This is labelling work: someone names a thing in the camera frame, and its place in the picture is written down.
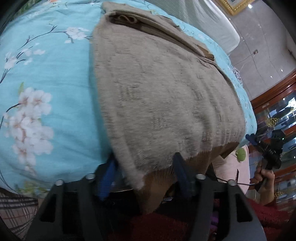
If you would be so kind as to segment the right hand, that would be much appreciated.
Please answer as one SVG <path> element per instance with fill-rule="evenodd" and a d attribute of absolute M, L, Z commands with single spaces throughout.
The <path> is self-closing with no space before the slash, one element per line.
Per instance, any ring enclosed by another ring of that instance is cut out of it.
<path fill-rule="evenodd" d="M 266 170 L 262 167 L 262 161 L 259 161 L 254 172 L 254 177 L 250 179 L 251 184 L 263 182 L 258 193 L 260 194 L 259 204 L 265 206 L 274 200 L 274 180 L 273 170 Z"/>

